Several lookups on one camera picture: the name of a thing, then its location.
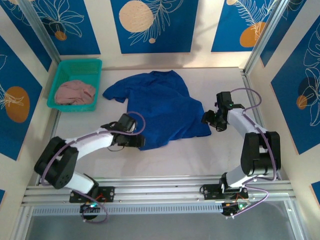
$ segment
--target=pink cloth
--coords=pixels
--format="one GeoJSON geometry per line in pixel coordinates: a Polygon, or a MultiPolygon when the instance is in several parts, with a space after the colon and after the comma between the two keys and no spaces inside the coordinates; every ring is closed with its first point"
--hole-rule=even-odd
{"type": "Polygon", "coordinates": [[[80,80],[63,83],[55,93],[54,101],[59,105],[92,104],[95,99],[96,88],[80,80]]]}

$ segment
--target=aluminum rail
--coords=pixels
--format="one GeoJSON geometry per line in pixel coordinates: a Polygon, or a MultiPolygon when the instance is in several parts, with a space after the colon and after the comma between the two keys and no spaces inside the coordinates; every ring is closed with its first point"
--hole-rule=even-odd
{"type": "MultiPolygon", "coordinates": [[[[112,204],[176,204],[204,202],[199,192],[204,184],[217,184],[220,176],[199,177],[145,177],[145,178],[100,178],[96,179],[100,186],[113,186],[114,201],[112,204]]],[[[290,181],[260,181],[249,184],[267,190],[269,201],[295,199],[290,181]]],[[[21,206],[79,205],[69,203],[71,190],[55,189],[51,186],[28,186],[21,206]]],[[[259,191],[249,192],[250,201],[258,201],[264,197],[259,191]]],[[[211,202],[232,202],[227,199],[211,200],[211,202]]]]}

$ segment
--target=fabric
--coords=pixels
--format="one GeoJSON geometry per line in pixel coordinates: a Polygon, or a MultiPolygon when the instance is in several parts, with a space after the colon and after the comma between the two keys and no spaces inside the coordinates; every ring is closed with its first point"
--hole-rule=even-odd
{"type": "MultiPolygon", "coordinates": [[[[143,115],[145,146],[140,150],[162,147],[171,140],[211,135],[207,124],[201,123],[202,103],[191,98],[184,80],[175,72],[152,71],[127,77],[110,86],[103,96],[123,103],[127,111],[143,115]]],[[[137,131],[143,122],[137,122],[137,131]]]]}
{"type": "Polygon", "coordinates": [[[80,80],[63,83],[54,95],[54,101],[59,105],[87,105],[95,99],[96,88],[80,80]]]}

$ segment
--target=cable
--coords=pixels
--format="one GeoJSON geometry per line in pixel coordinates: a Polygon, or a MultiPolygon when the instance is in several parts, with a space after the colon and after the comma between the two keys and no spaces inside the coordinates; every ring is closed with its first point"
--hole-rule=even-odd
{"type": "Polygon", "coordinates": [[[107,147],[107,149],[110,151],[110,152],[120,152],[121,150],[123,150],[125,148],[125,146],[122,146],[122,148],[118,149],[118,150],[112,150],[110,149],[109,147],[107,147]]]}
{"type": "MultiPolygon", "coordinates": [[[[242,111],[242,114],[243,114],[243,116],[254,126],[254,128],[260,133],[260,135],[261,135],[262,138],[263,138],[263,141],[265,142],[266,148],[268,149],[268,153],[269,153],[270,159],[271,159],[272,170],[273,170],[273,177],[272,177],[272,178],[268,178],[268,177],[256,177],[256,179],[263,179],[263,180],[267,180],[267,181],[275,181],[275,180],[277,179],[277,165],[276,165],[276,160],[275,160],[274,154],[273,154],[273,152],[272,152],[271,146],[270,146],[270,144],[269,144],[269,141],[268,141],[268,139],[266,138],[266,136],[265,136],[265,134],[263,133],[263,131],[262,131],[259,127],[256,127],[256,123],[255,123],[253,120],[251,120],[251,118],[248,117],[248,116],[247,116],[247,113],[246,113],[247,110],[254,109],[254,108],[257,108],[258,106],[260,106],[260,104],[262,103],[262,97],[261,97],[261,95],[260,95],[257,91],[255,91],[255,90],[253,90],[253,89],[251,89],[251,88],[248,88],[248,87],[236,88],[236,89],[230,91],[230,93],[235,92],[235,91],[238,91],[238,90],[251,91],[251,92],[255,93],[255,94],[258,96],[258,98],[259,98],[259,102],[258,102],[256,105],[245,108],[245,109],[242,111]]],[[[252,204],[251,206],[248,206],[248,207],[246,207],[245,209],[239,211],[238,213],[233,214],[233,215],[230,215],[230,216],[227,216],[227,218],[234,218],[234,217],[236,217],[236,216],[238,216],[238,215],[240,215],[240,214],[242,214],[242,213],[244,213],[244,212],[246,212],[246,211],[254,208],[255,206],[261,204],[262,202],[264,202],[264,201],[269,197],[269,192],[268,192],[267,190],[264,190],[264,189],[261,189],[261,188],[257,188],[257,187],[247,186],[247,184],[250,183],[250,182],[252,182],[253,180],[254,180],[254,178],[249,179],[249,180],[245,181],[244,183],[242,183],[243,187],[245,187],[245,188],[247,188],[247,189],[249,189],[249,190],[256,190],[256,191],[264,192],[264,193],[266,193],[265,197],[262,198],[260,201],[252,204]]]]}
{"type": "MultiPolygon", "coordinates": [[[[145,118],[138,112],[135,112],[135,111],[129,111],[127,112],[127,114],[135,114],[135,115],[138,115],[142,121],[143,121],[143,126],[141,128],[140,131],[137,131],[137,132],[124,132],[124,131],[116,131],[116,130],[103,130],[103,131],[100,131],[100,132],[93,132],[93,133],[90,133],[88,135],[85,135],[85,136],[81,136],[79,138],[77,138],[76,140],[72,140],[71,142],[68,142],[67,144],[65,144],[62,148],[60,148],[56,153],[55,155],[51,158],[51,160],[49,161],[49,163],[47,164],[46,168],[44,169],[43,171],[43,174],[41,176],[41,184],[42,186],[49,186],[50,184],[47,184],[45,183],[45,179],[46,179],[46,175],[51,167],[51,165],[54,163],[54,161],[56,160],[56,158],[69,146],[71,146],[72,144],[75,144],[76,142],[79,142],[79,141],[82,141],[82,140],[85,140],[85,139],[88,139],[88,138],[91,138],[91,137],[94,137],[94,136],[97,136],[99,134],[112,134],[112,133],[115,133],[115,134],[123,134],[123,135],[129,135],[129,136],[134,136],[134,135],[139,135],[141,134],[144,130],[145,130],[145,127],[146,127],[146,120],[145,118]]],[[[108,210],[107,208],[101,204],[99,201],[95,200],[94,198],[88,196],[87,194],[85,193],[82,193],[80,191],[77,191],[77,190],[73,190],[75,193],[91,200],[92,202],[98,204],[106,213],[106,216],[105,216],[105,219],[104,220],[101,220],[101,221],[88,221],[84,218],[84,213],[82,213],[82,219],[84,222],[86,223],[90,223],[90,224],[102,224],[102,223],[105,223],[108,221],[108,210]]]]}

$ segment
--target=glass panel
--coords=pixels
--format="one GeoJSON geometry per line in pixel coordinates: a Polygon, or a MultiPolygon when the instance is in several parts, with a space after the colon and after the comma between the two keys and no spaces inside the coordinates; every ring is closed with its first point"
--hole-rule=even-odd
{"type": "Polygon", "coordinates": [[[105,225],[79,216],[36,216],[27,240],[295,239],[284,201],[267,201],[234,219],[220,213],[110,215],[105,225]]]}

